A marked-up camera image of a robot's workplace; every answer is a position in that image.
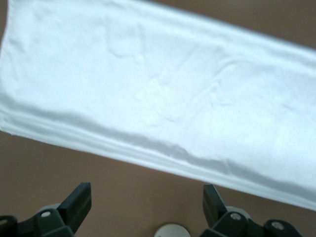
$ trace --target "white cloth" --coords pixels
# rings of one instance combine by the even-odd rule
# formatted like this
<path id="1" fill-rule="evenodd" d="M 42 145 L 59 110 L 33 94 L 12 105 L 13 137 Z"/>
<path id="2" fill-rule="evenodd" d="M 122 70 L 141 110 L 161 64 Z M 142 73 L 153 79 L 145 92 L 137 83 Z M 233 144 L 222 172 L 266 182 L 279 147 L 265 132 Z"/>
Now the white cloth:
<path id="1" fill-rule="evenodd" d="M 9 0 L 0 130 L 316 210 L 316 51 L 153 3 Z"/>

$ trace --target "white disc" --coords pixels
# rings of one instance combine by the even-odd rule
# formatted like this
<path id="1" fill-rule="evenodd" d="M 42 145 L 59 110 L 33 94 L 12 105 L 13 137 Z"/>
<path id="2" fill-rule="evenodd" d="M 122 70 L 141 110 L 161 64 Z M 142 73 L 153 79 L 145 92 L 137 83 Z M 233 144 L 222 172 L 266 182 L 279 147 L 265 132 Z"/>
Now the white disc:
<path id="1" fill-rule="evenodd" d="M 190 237 L 190 234 L 180 225 L 167 224 L 156 231 L 155 237 Z"/>

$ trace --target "fabric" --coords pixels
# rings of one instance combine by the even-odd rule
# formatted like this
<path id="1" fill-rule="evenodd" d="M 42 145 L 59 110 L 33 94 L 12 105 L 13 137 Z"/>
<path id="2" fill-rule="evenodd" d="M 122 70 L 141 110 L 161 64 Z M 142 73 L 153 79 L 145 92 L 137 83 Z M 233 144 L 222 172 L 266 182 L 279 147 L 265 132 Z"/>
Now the fabric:
<path id="1" fill-rule="evenodd" d="M 315 77 L 315 50 L 146 1 L 9 0 L 0 130 L 316 210 Z"/>

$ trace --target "silver screw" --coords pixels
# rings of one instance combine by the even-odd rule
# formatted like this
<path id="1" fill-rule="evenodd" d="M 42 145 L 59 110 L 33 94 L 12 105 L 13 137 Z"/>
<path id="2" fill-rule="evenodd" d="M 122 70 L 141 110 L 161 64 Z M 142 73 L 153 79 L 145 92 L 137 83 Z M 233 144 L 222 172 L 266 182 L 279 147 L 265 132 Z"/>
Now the silver screw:
<path id="1" fill-rule="evenodd" d="M 43 212 L 40 216 L 41 217 L 47 217 L 50 215 L 50 211 L 46 211 L 46 212 Z"/>
<path id="2" fill-rule="evenodd" d="M 241 220 L 241 216 L 238 213 L 232 213 L 231 217 L 235 221 L 240 221 Z"/>
<path id="3" fill-rule="evenodd" d="M 0 226 L 6 224 L 7 222 L 8 222 L 7 219 L 0 220 Z"/>
<path id="4" fill-rule="evenodd" d="M 274 228 L 276 228 L 277 230 L 280 230 L 280 231 L 282 231 L 282 230 L 285 229 L 284 225 L 282 225 L 282 224 L 281 224 L 280 222 L 278 222 L 278 221 L 273 221 L 273 222 L 271 223 L 271 225 L 272 225 Z"/>

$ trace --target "brown surface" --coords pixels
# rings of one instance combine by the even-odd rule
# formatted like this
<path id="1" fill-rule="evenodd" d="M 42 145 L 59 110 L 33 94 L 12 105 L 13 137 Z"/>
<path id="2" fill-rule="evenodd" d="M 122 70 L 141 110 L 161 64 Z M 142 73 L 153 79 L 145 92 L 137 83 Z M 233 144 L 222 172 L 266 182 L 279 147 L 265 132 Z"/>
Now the brown surface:
<path id="1" fill-rule="evenodd" d="M 171 4 L 316 48 L 316 1 L 174 0 Z M 6 1 L 1 0 L 0 35 L 5 10 Z M 151 237 L 167 222 L 184 225 L 193 237 L 206 228 L 202 182 L 2 132 L 0 151 L 0 215 L 13 214 L 22 221 L 47 204 L 61 202 L 86 181 L 92 183 L 93 208 L 78 237 Z M 218 190 L 227 205 L 246 210 L 258 224 L 279 218 L 304 236 L 315 236 L 316 212 Z"/>

